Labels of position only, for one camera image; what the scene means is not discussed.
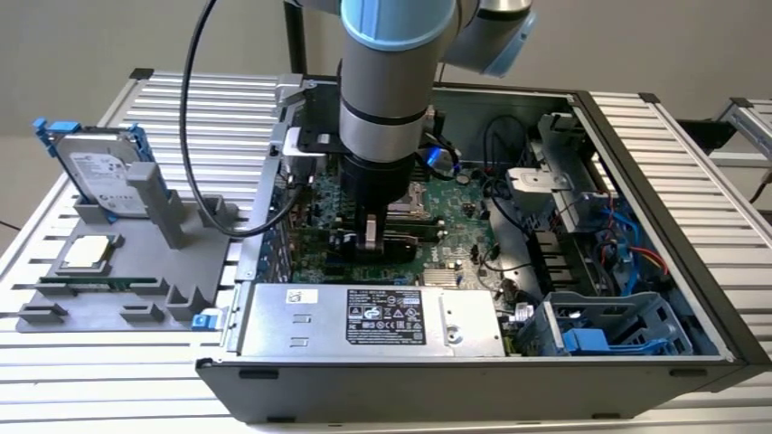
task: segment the motherboard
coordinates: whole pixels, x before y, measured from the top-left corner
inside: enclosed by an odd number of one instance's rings
[[[295,283],[421,285],[457,289],[495,288],[499,274],[479,267],[494,244],[479,183],[473,169],[453,181],[413,177],[402,198],[389,204],[385,230],[418,239],[414,260],[393,264],[346,264],[330,251],[330,236],[345,226],[353,205],[334,174],[321,174],[302,218],[291,232]]]

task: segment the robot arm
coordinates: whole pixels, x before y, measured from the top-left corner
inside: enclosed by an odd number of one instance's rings
[[[535,20],[530,0],[286,0],[338,14],[346,29],[342,188],[361,250],[378,250],[386,206],[406,192],[437,64],[502,76]]]

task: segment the red cable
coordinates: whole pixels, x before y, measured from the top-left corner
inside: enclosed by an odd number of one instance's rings
[[[649,249],[643,249],[642,247],[629,247],[629,249],[649,255],[662,265],[662,273],[666,274],[666,264],[663,263],[663,259],[659,255],[657,255]]]

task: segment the black cable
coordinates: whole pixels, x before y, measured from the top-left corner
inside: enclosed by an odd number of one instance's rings
[[[439,84],[441,84],[441,82],[442,82],[442,76],[445,75],[445,66],[446,66],[446,65],[447,65],[447,64],[446,64],[445,62],[442,62],[442,66],[441,66],[439,69],[438,69],[438,80],[437,80],[435,82],[439,83]]]
[[[11,229],[13,231],[21,231],[21,228],[17,225],[3,222],[1,220],[0,225],[5,226],[7,229]]]
[[[519,119],[514,116],[514,115],[497,115],[493,119],[490,119],[486,123],[485,126],[485,130],[482,131],[482,167],[485,169],[487,169],[487,165],[486,165],[486,148],[487,148],[487,138],[490,137],[490,129],[493,128],[493,125],[495,124],[495,122],[498,122],[502,119],[510,119],[514,121],[514,123],[517,124],[517,126],[522,129],[523,131],[523,140],[527,140],[527,131],[525,129],[525,126],[522,124],[522,122],[519,121]],[[499,135],[495,135],[498,141],[503,144],[505,141],[502,140]],[[490,152],[491,155],[490,157],[494,155],[494,150],[493,148],[490,148]],[[490,158],[490,165],[494,167],[495,166],[495,159],[491,157]]]
[[[529,302],[533,306],[538,306],[541,304],[541,300],[533,294],[530,294],[527,291],[517,288],[514,290],[514,296],[517,296],[518,294],[522,294],[522,296],[525,297],[525,302],[526,303]]]
[[[530,264],[530,262],[526,262],[525,264],[519,264],[514,267],[509,267],[507,269],[497,269],[494,268],[490,264],[486,263],[486,257],[490,254],[490,251],[495,248],[490,247],[486,251],[485,254],[482,255],[482,258],[479,258],[479,266],[485,266],[486,269],[489,269],[490,271],[497,271],[498,273],[505,273],[507,271],[514,271],[515,269],[523,269],[525,267],[530,267],[533,264]]]
[[[493,206],[498,210],[501,217],[506,219],[506,222],[511,224],[514,228],[519,230],[523,236],[527,236],[529,230],[527,228],[503,211],[503,207],[501,206],[497,197],[495,197],[495,185],[493,183],[502,183],[503,181],[495,178],[487,178],[485,183],[482,184],[482,195],[485,195],[485,188],[490,185],[490,201],[493,202]]]
[[[506,140],[503,140],[503,137],[495,131],[490,133],[490,137],[493,138],[493,144],[490,145],[490,166],[493,170],[495,170],[495,166],[498,165],[498,160],[495,158],[495,144],[501,145],[503,150],[506,150],[506,147],[503,146],[506,144]]]
[[[446,176],[443,174],[441,174],[434,167],[431,167],[425,161],[423,158],[421,157],[421,154],[418,154],[417,152],[413,154],[414,155],[414,161],[418,164],[418,166],[439,181],[451,181],[453,179],[455,179],[453,176]]]
[[[523,269],[525,267],[530,267],[530,262],[526,262],[525,264],[519,264],[515,267],[509,267],[507,269],[497,269],[494,268],[490,264],[487,264],[486,262],[482,262],[482,265],[485,266],[486,269],[489,269],[490,271],[497,271],[498,273],[505,273],[507,271],[514,271],[515,269]]]
[[[197,44],[201,39],[201,33],[203,32],[203,26],[206,25],[206,20],[209,19],[209,14],[211,12],[211,8],[217,0],[207,0],[206,4],[203,5],[203,9],[201,11],[201,15],[197,18],[195,28],[193,30],[193,37],[190,38],[190,44],[187,47],[187,54],[183,60],[183,72],[182,72],[182,86],[179,89],[179,153],[182,154],[182,167],[183,167],[183,174],[187,179],[187,183],[190,184],[190,192],[193,193],[193,197],[195,198],[197,206],[202,212],[203,217],[209,221],[210,225],[219,231],[223,235],[231,238],[247,238],[253,237],[254,235],[259,235],[270,227],[281,221],[281,219],[289,214],[291,211],[293,206],[299,199],[301,188],[297,188],[295,193],[291,195],[283,207],[278,210],[278,212],[273,215],[273,217],[258,227],[251,228],[245,231],[238,231],[230,228],[223,227],[214,216],[210,213],[207,206],[203,203],[203,197],[201,196],[201,192],[197,188],[195,178],[193,177],[193,167],[190,163],[190,154],[187,149],[187,92],[190,89],[190,76],[193,75],[193,63],[195,62],[195,51],[197,51]]]
[[[425,137],[430,140],[430,143],[425,143],[418,146],[418,149],[426,149],[427,147],[435,146],[439,149],[445,149],[449,154],[449,160],[453,163],[453,174],[457,175],[461,170],[461,160],[458,158],[458,152],[455,151],[455,146],[442,136],[434,136],[427,131],[423,132]]]
[[[766,184],[758,184],[758,188],[755,188],[755,192],[753,193],[753,196],[750,196],[750,199],[747,200],[747,202],[753,203],[758,200],[765,188],[766,188]]]

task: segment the white label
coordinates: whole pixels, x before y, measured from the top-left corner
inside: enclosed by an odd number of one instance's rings
[[[311,305],[318,302],[318,291],[315,289],[287,289],[286,290],[286,304]]]
[[[73,152],[69,160],[98,204],[117,215],[146,216],[135,189],[125,184],[126,166],[114,156]]]

